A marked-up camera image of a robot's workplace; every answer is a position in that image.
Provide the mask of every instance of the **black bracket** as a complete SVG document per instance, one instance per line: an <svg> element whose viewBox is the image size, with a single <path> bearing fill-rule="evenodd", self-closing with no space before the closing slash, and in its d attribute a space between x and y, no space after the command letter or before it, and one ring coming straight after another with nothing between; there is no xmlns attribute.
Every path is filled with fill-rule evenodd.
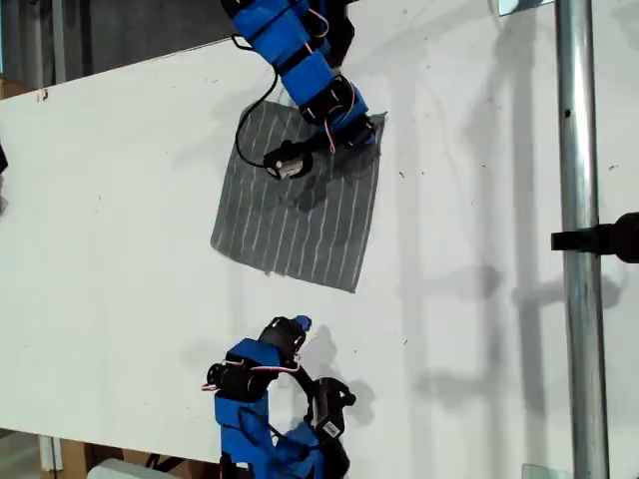
<svg viewBox="0 0 639 479"><path fill-rule="evenodd" d="M267 173L276 180L301 178L313 169L313 154L307 151L304 143L292 143L285 140L264 156Z"/></svg>
<svg viewBox="0 0 639 479"><path fill-rule="evenodd" d="M639 263L639 213L628 213L614 225L554 233L551 243L553 251L616 254L624 262Z"/></svg>
<svg viewBox="0 0 639 479"><path fill-rule="evenodd" d="M4 150L2 150L2 145L0 145L0 175L4 172L9 166L9 162L7 162L7 157L4 154Z"/></svg>

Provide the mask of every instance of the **cardboard box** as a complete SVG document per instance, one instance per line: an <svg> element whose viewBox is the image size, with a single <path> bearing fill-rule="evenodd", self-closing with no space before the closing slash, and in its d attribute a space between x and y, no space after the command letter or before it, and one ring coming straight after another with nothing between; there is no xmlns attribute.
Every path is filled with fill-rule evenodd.
<svg viewBox="0 0 639 479"><path fill-rule="evenodd" d="M23 87L15 82L0 78L0 100L16 97L23 93L33 92L32 88Z"/></svg>

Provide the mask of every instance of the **white stripe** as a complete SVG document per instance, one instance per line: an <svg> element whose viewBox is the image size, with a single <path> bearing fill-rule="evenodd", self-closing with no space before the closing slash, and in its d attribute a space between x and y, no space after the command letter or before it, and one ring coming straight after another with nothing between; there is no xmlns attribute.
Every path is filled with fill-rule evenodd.
<svg viewBox="0 0 639 479"><path fill-rule="evenodd" d="M313 188L311 190L311 212L309 213L309 221L308 221L309 228L307 229L307 236L304 238L304 242L302 243L302 258L300 259L300 268L298 269L298 275L302 274L302 268L304 266L304 256L305 256L305 251L307 249L307 242L309 242L309 236L311 235L311 219L313 218L313 212L316 210L315 202L316 202L316 189Z"/></svg>
<svg viewBox="0 0 639 479"><path fill-rule="evenodd" d="M295 141L300 138L300 131L302 130L303 119L300 118L300 125L298 126L298 130L296 132ZM289 197L289 191L291 190L291 185L293 184L293 180L289 179L289 187L287 188L286 198ZM278 267L278 259L280 258L280 249L282 248L282 239L284 238L284 230L287 226L287 217L289 216L289 207L287 206L284 211L284 221L282 222L282 231L280 232L280 242L278 243L278 252L276 253L276 260L273 262L272 270L275 271L276 267ZM293 246L295 245L295 241L291 244L291 250L293 250Z"/></svg>
<svg viewBox="0 0 639 479"><path fill-rule="evenodd" d="M238 201L238 209L236 210L236 220L233 224L233 233L231 234L231 243L229 244L229 254L233 249L233 242L236 238L236 227L238 226L238 217L240 216L240 208L242 207L242 197L244 196L244 188L240 187L240 200Z"/></svg>
<svg viewBox="0 0 639 479"><path fill-rule="evenodd" d="M377 138L375 139L375 149L378 148L379 146L379 138L381 137L381 135L379 134L379 132L377 132ZM371 176L371 180L370 180L370 195L368 196L368 208L366 208L366 222L363 224L363 235L361 235L361 243L359 244L359 254L357 255L357 262L355 263L355 268L352 271L352 282L351 284L353 285L353 287L355 286L355 283L357 281L357 273L359 272L359 270L361 269L361 261L363 261L363 258L361 257L361 255L363 254L363 244L367 238L367 230L368 230L368 222L370 221L370 213L372 212L372 197L374 196L374 192L375 192L375 179L377 177L377 168L375 167L375 155L377 154L377 151L373 152L373 162L371 163L370 167L372 168L372 176Z"/></svg>
<svg viewBox="0 0 639 479"><path fill-rule="evenodd" d="M249 128L249 125L251 124L251 115L249 115L249 117L247 118L247 129ZM238 156L238 152L235 152L235 154L233 156L231 156L231 161L233 162L233 172L229 175L229 191L227 192L227 205L225 206L225 211L224 211L224 219L222 220L222 225L220 226L220 236L218 237L218 240L216 241L216 249L218 249L220 247L220 243L222 242L222 238L224 236L224 226L227 223L227 215L229 214L229 202L231 201L231 191L233 189L233 177L236 175L236 170L238 169L238 162L240 162L242 159L239 158L239 156L237 158L235 158L235 156Z"/></svg>
<svg viewBox="0 0 639 479"><path fill-rule="evenodd" d="M318 254L320 253L320 245L323 240L323 225L326 222L326 212L328 211L328 186L330 185L330 181L332 180L332 171L334 168L335 162L335 154L330 155L330 173L328 174L328 183L326 184L326 199L323 202L323 216L321 217L321 227L319 227L319 239L318 244L316 244L316 256L313 259L313 270L311 271L311 280L316 277L316 267L318 266Z"/></svg>
<svg viewBox="0 0 639 479"><path fill-rule="evenodd" d="M296 247L296 237L298 235L298 226L300 225L300 216L296 218L296 228L293 230L293 240L291 241L291 249L289 249L289 259L287 260L287 267L284 270L284 274L289 274L289 267L291 266L291 258L293 257L293 249Z"/></svg>
<svg viewBox="0 0 639 479"><path fill-rule="evenodd" d="M264 124L264 116L267 114L267 104L264 103L263 107L262 107L262 119L260 120L260 125L258 126L258 129L253 137L253 145L251 146L251 155L253 155L253 152L256 149L256 141L258 140L258 135L260 134L260 130L262 129L262 125ZM269 133L269 140L271 139L271 135L273 134L273 127L276 124L273 123L273 126L271 127L271 132ZM265 153L266 153L266 148L269 147L269 140L267 140L267 145L265 146ZM244 224L244 232L242 233L242 249L240 250L240 254L243 253L244 251L244 240L245 237L247 235L247 229L249 228L249 221L251 220L251 213L253 212L253 189L255 187L256 184L256 179L258 178L258 169L257 168L253 168L253 179L251 180L251 205L249 206L249 214L247 215L247 221Z"/></svg>
<svg viewBox="0 0 639 479"><path fill-rule="evenodd" d="M278 117L275 117L273 119L274 124L275 122L278 120ZM267 149L269 148L269 141L271 140L271 137L269 137L269 140L267 141ZM256 237L253 240L253 250L255 250L256 245L258 244L258 238L260 237L260 228L262 227L262 212L264 211L264 200L267 197L267 190L269 189L269 185L271 184L271 178L268 178L268 181L266 182L266 184L264 185L264 191L262 192L262 204L260 205L260 214L259 214L259 219L258 219L258 230L256 231Z"/></svg>
<svg viewBox="0 0 639 479"><path fill-rule="evenodd" d="M287 135L287 128L289 127L289 123L291 122L291 114L293 110L289 111L289 115L287 116L287 123L284 125L284 131L282 132L282 137L280 138L280 143L284 141L284 138ZM273 208L273 213L271 214L271 224L269 225L269 234L267 235L267 246L264 248L264 255L262 256L262 269L264 269L264 265L267 263L267 253L269 252L269 243L271 242L271 231L273 230L273 223L276 220L276 212L277 208Z"/></svg>
<svg viewBox="0 0 639 479"><path fill-rule="evenodd" d="M357 157L357 162L361 161L361 154ZM350 236L352 235L352 222L355 219L355 205L357 204L357 192L359 191L359 180L355 182L355 193L352 200L352 210L350 211L350 225L348 226L348 237L346 238L346 242L343 247L343 256L341 257L341 266L339 267L339 275L337 277L337 283L341 283L341 276L343 275L343 266L346 263L346 256L348 254L348 242L350 241Z"/></svg>
<svg viewBox="0 0 639 479"><path fill-rule="evenodd" d="M332 241L330 242L330 247L328 248L328 261L326 262L326 271L323 272L323 282L326 282L326 278L328 277L328 271L330 270L330 261L332 260L332 249L335 246L335 242L337 241L337 232L339 231L339 216L341 215L341 199L343 198L343 186L345 181L343 177L341 177L340 189L339 189L339 202L337 203L337 225L335 227L335 232L332 235Z"/></svg>
<svg viewBox="0 0 639 479"><path fill-rule="evenodd" d="M372 168L372 178L370 181L370 195L368 195L368 207L366 208L366 221L363 224L363 234L361 235L361 242L359 243L359 254L357 255L357 262L355 263L355 268L352 271L352 285L355 285L357 281L357 273L359 272L359 262L362 261L361 255L363 254L363 244L367 236L368 231L368 221L370 220L370 210L372 207L372 197L374 196L374 186L375 186L375 178L377 176L377 168L375 165L371 166Z"/></svg>

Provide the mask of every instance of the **silver metal pipe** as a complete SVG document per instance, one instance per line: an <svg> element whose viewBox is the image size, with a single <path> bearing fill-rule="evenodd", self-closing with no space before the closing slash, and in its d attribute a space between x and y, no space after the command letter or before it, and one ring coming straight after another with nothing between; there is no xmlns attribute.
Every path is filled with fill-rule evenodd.
<svg viewBox="0 0 639 479"><path fill-rule="evenodd" d="M65 55L65 12L63 0L52 0L53 19L53 58L56 65L56 83L67 81L67 62Z"/></svg>
<svg viewBox="0 0 639 479"><path fill-rule="evenodd" d="M591 0L556 0L563 230L599 224ZM608 479L601 265L564 254L575 479Z"/></svg>

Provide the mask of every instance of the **striped fabric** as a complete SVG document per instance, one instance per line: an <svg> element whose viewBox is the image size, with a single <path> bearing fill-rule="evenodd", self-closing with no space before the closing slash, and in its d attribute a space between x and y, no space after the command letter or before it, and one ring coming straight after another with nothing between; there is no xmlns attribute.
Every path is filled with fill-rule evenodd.
<svg viewBox="0 0 639 479"><path fill-rule="evenodd" d="M373 146L315 154L314 170L277 181L229 160L211 239L214 249L242 264L354 292L372 220L384 116L373 117ZM264 102L247 119L244 155L260 162L285 139L315 132L294 108Z"/></svg>

